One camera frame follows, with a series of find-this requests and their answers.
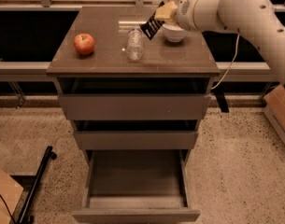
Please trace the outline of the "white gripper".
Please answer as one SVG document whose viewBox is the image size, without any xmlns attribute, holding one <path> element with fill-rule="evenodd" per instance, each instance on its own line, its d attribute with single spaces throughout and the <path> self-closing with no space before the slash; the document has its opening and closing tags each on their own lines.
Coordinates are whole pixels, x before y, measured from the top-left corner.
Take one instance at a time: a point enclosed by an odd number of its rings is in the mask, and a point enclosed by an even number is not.
<svg viewBox="0 0 285 224">
<path fill-rule="evenodd" d="M 186 31 L 198 31 L 194 21 L 197 2 L 198 0 L 180 0 L 178 6 L 174 1 L 167 2 L 156 9 L 154 19 L 164 21 L 164 25 L 179 26 Z"/>
</svg>

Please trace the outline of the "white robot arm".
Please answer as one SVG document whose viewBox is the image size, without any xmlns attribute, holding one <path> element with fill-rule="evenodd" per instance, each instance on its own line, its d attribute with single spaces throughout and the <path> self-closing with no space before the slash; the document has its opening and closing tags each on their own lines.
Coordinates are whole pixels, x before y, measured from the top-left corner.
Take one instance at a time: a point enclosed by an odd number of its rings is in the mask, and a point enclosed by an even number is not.
<svg viewBox="0 0 285 224">
<path fill-rule="evenodd" d="M 285 89 L 285 26 L 269 0 L 180 0 L 158 7 L 155 19 L 186 31 L 235 33 L 248 40 Z"/>
</svg>

